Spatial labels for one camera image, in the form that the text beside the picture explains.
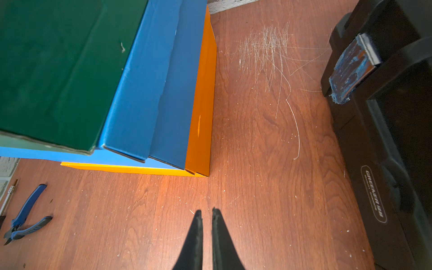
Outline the green shoebox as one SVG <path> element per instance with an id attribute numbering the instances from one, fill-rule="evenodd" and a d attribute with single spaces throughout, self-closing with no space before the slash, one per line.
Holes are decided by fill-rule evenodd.
<path id="1" fill-rule="evenodd" d="M 1 146 L 96 148 L 146 1 L 1 2 Z"/>

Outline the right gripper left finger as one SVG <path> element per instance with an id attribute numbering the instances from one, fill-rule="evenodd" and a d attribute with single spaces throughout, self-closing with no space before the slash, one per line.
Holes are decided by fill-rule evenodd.
<path id="1" fill-rule="evenodd" d="M 202 254 L 203 219 L 201 210 L 197 210 L 173 270 L 202 270 Z"/>

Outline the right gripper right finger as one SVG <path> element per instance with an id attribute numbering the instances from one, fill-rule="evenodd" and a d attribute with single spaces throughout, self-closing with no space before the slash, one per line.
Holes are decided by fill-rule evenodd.
<path id="1" fill-rule="evenodd" d="M 214 270 L 245 270 L 235 249 L 221 211 L 212 210 L 212 252 Z"/>

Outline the blue shoebox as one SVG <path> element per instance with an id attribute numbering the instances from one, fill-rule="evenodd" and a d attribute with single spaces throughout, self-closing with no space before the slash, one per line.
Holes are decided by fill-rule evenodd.
<path id="1" fill-rule="evenodd" d="M 5 158 L 136 166 L 150 162 L 169 87 L 193 102 L 206 1 L 146 1 L 96 148 L 90 154 L 2 147 Z"/>

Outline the orange shoebox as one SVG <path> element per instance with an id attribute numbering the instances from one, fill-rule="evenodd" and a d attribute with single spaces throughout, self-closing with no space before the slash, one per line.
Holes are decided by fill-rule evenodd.
<path id="1" fill-rule="evenodd" d="M 216 79 L 217 45 L 210 22 L 209 9 L 205 12 L 198 78 L 191 117 L 191 128 L 186 153 L 185 169 L 152 168 L 142 166 L 102 165 L 62 162 L 64 167 L 111 173 L 153 174 L 165 176 L 209 177 L 214 89 Z"/>

